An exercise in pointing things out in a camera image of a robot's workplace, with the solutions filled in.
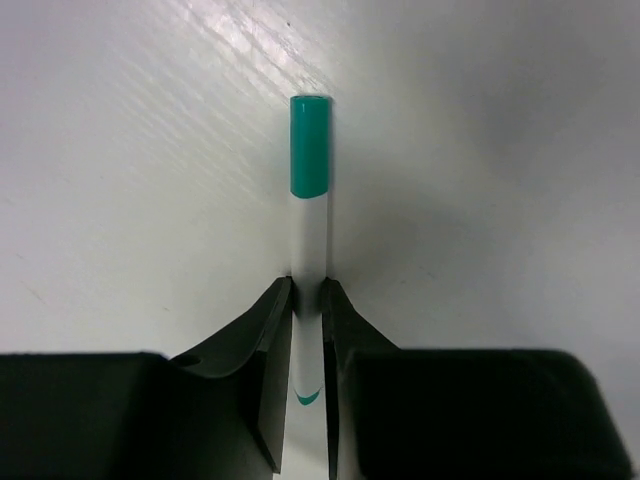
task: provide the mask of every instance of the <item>white wall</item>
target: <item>white wall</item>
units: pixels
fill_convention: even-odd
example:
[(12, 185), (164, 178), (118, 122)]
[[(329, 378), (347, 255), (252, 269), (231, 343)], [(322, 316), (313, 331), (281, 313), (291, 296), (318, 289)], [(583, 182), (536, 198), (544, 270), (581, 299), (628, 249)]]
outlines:
[[(365, 317), (576, 353), (638, 458), (639, 24), (635, 0), (1, 3), (0, 349), (176, 354), (235, 318), (287, 271), (287, 98), (326, 92)], [(284, 477), (322, 478), (321, 422), (289, 421)]]

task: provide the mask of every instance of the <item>white marker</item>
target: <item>white marker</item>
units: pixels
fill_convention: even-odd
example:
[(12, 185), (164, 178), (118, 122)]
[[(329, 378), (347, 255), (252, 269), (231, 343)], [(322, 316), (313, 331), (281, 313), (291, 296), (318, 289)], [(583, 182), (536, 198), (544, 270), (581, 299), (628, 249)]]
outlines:
[(296, 290), (292, 372), (309, 405), (324, 383), (320, 287), (327, 276), (331, 99), (291, 98), (291, 276)]

